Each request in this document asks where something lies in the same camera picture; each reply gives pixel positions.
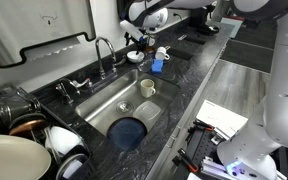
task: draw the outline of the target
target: sink basin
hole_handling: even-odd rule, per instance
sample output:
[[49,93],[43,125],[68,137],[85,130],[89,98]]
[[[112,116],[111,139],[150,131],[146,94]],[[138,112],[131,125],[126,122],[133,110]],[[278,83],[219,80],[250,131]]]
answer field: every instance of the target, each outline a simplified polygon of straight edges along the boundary
[[[155,84],[156,93],[149,98],[141,95],[140,82],[143,79],[151,79]],[[152,117],[148,119],[147,115],[150,114],[142,116],[146,117],[142,119],[135,117],[145,125],[148,133],[179,90],[179,87],[174,84],[134,69],[84,101],[76,107],[75,112],[106,136],[115,121],[123,117],[134,117],[134,114],[138,114],[134,112],[138,112],[139,108],[150,101],[149,103],[154,104],[150,108],[158,109],[153,109],[155,114],[151,114]]]

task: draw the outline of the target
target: sponge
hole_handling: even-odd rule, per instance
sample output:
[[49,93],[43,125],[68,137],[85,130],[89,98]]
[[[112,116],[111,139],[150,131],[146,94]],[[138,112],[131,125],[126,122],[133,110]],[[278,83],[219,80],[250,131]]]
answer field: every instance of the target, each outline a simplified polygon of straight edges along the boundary
[[152,73],[161,74],[163,67],[163,60],[154,59],[154,63],[152,64]]

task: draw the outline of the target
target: sink drain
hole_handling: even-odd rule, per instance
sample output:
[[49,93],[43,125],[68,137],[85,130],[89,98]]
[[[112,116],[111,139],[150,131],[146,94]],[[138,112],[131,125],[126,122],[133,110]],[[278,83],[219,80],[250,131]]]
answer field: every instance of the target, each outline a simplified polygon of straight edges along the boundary
[[127,114],[134,110],[134,106],[132,103],[127,101],[119,102],[116,106],[116,111],[120,114]]

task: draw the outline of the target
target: black granite countertop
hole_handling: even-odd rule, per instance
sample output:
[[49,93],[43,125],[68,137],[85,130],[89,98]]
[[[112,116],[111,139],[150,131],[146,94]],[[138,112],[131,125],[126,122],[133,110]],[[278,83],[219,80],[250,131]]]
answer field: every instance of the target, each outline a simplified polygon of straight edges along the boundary
[[[118,77],[136,68],[134,64],[127,62],[117,67],[117,74],[112,74],[111,78],[107,78],[102,82],[99,82],[98,62],[69,74],[67,76],[69,79],[80,82],[90,77],[94,83],[93,88],[82,89],[80,95],[74,93],[73,89],[68,89],[69,94],[74,99],[74,102],[70,105],[62,104],[62,97],[55,90],[57,82],[50,83],[33,92],[46,108],[84,138],[86,145],[93,152],[93,160],[97,169],[94,174],[95,179],[145,179],[192,97],[214,61],[219,57],[232,30],[232,26],[217,24],[220,27],[219,34],[209,37],[199,35],[186,24],[186,22],[183,22],[158,33],[155,47],[176,47],[194,56],[189,61],[171,56],[170,61],[164,64],[162,74],[154,74],[163,80],[176,84],[181,90],[142,143],[133,151],[125,152],[117,148],[105,136],[79,117],[75,113],[75,108],[91,96],[96,96],[98,91]],[[183,34],[205,40],[206,43],[201,45],[186,40],[179,41],[178,38]],[[118,51],[116,53],[117,59],[121,59],[123,55],[134,49],[134,46],[129,46]],[[110,61],[108,57],[104,58],[104,69],[106,71],[111,69]]]

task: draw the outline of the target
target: backsplash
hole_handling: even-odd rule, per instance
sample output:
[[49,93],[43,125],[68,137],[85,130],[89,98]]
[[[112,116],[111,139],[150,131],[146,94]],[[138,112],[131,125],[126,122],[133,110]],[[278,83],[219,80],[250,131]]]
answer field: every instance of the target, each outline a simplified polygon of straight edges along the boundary
[[[119,26],[116,1],[90,1],[96,35],[108,38],[116,51],[125,47],[125,32]],[[168,25],[164,28],[180,21],[178,17],[173,16],[173,12],[180,14],[183,19],[189,16],[189,11],[169,10]],[[108,54],[109,49],[103,46],[101,55]],[[18,67],[0,69],[0,84],[12,82],[30,92],[96,60],[95,42],[85,42],[59,54],[27,62]]]

